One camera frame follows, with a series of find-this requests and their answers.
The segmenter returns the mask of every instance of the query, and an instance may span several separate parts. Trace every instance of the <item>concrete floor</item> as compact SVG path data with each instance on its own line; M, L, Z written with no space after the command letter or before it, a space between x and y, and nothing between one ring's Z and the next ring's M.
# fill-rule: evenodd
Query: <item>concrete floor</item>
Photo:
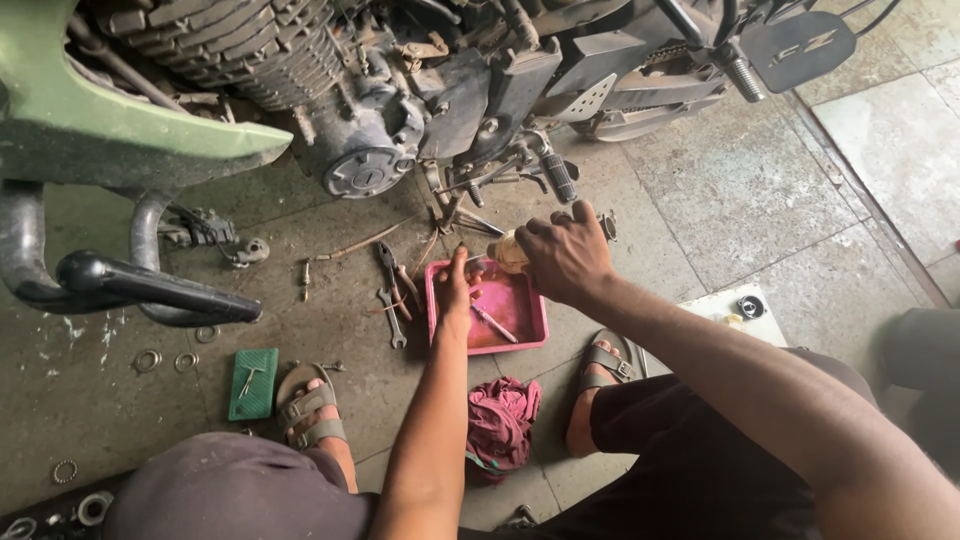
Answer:
M853 59L795 95L755 106L731 95L695 118L622 144L585 143L570 130L558 131L555 146L581 167L581 196L616 212L615 268L677 303L759 282L791 345L854 366L891 416L905 422L916 395L887 386L877 368L876 337L905 310L934 306L941 291L950 301L960 299L960 256L947 251L960 238L960 192L950 181L960 161L960 19L950 16L949 3L901 5L858 43ZM935 47L926 46L931 40ZM935 129L926 133L921 128L927 126ZM835 149L823 144L831 139L846 157L846 170ZM918 170L918 162L926 168ZM935 196L946 201L931 206ZM504 228L557 208L531 183L493 186L485 198L483 215ZM86 247L126 257L129 203L76 186L49 187L48 201L51 267ZM348 365L334 375L341 415L361 488L378 489L420 375L425 323L407 327L407 349L390 348L385 317L367 313L380 306L374 291L383 280L372 251L315 264L306 304L299 302L298 261L416 215L386 239L399 261L416 264L432 233L422 179L407 178L372 200L331 201L294 164L268 166L189 189L180 201L213 207L231 216L243 236L270 243L270 258L247 270L225 266L213 250L174 252L164 260L178 276L259 299L262 321L224 327L219 339L203 345L192 332L153 324L135 308L47 316L0 291L7 336L0 343L0 454L6 457L0 514L135 468L192 434L239 430L227 422L232 355L263 347L278 347L281 363L341 359ZM891 226L906 246L891 241ZM488 241L470 232L445 236L431 259L448 256L461 240L471 249ZM911 267L913 254L919 263ZM501 375L536 378L543 399L530 463L498 488L470 488L465 526L491 528L520 503L547 518L634 459L566 459L561 402L573 360L598 325L550 302L547 314L544 347L470 360L470 384ZM138 375L131 361L147 348L165 360ZM200 364L179 374L172 360L187 351L197 353ZM79 466L77 478L52 485L51 467L68 458Z

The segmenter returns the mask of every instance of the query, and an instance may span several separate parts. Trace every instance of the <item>pliers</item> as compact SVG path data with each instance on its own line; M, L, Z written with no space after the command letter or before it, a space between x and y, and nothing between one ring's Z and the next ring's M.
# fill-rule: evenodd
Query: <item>pliers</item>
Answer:
M390 284L390 292L394 296L394 302L396 303L396 308L400 310L400 313L403 314L403 318L407 321L412 321L414 318L410 316L410 311L407 310L407 306L403 304L403 299L400 297L400 291L396 289L396 276L394 272L396 269L396 259L394 259L394 252L390 251L390 246L383 242L376 243L376 249L380 253L380 260L383 261L383 265L387 267L387 281Z

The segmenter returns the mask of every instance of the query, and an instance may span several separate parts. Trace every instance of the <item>motorcycle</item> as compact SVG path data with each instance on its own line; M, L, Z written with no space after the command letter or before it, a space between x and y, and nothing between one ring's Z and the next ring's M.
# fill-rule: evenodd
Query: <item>motorcycle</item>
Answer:
M551 128L621 141L732 88L751 103L784 92L840 65L899 0L853 32L843 18L872 2L833 14L816 0L11 0L0 276L49 313L136 304L174 327L253 322L256 300L160 271L158 235L236 241L228 221L173 203L184 187L288 147L338 198L376 196L419 166L442 232L500 234L464 200L482 208L483 188L522 180L577 198ZM54 281L47 182L135 201L130 261L81 250ZM165 210L178 218L161 223ZM228 257L244 265L265 248Z

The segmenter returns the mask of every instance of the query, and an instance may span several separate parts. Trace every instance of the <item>green body panel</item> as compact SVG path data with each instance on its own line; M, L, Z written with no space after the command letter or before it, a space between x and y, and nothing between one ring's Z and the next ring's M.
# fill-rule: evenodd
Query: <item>green body panel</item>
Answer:
M285 131L139 103L81 77L63 52L77 0L0 2L0 178L177 187L269 163Z

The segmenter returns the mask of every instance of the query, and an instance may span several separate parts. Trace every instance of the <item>sandal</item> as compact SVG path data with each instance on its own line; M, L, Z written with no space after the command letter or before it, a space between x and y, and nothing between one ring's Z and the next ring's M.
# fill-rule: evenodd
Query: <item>sandal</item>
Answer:
M620 358L594 345L597 341L601 340L607 340L612 349L619 350ZM580 366L580 388L577 390L577 395L579 396L584 390L590 388L616 384L616 382L610 382L609 379L598 373L583 375L583 370L587 368L587 364L591 362L598 363L605 367L607 371L613 375L614 379L620 382L630 382L637 378L642 379L646 377L646 374L641 371L639 366L639 359L640 349L635 343L610 329L599 331L593 336L593 339L590 340L588 350L584 353L584 359Z
M324 383L314 388L307 394L294 398L298 390L306 387L306 384L313 380L320 379ZM283 432L296 426L301 420L312 414L317 409L337 404L337 397L333 393L333 380L326 373L326 370L320 364L312 363L297 366L280 383L280 388L276 392L276 410L277 420L283 426ZM309 429L301 433L293 442L288 442L288 446L295 450L306 450L317 444L317 441L324 437L338 437L347 440L344 434L344 423L339 418L328 418L314 424Z

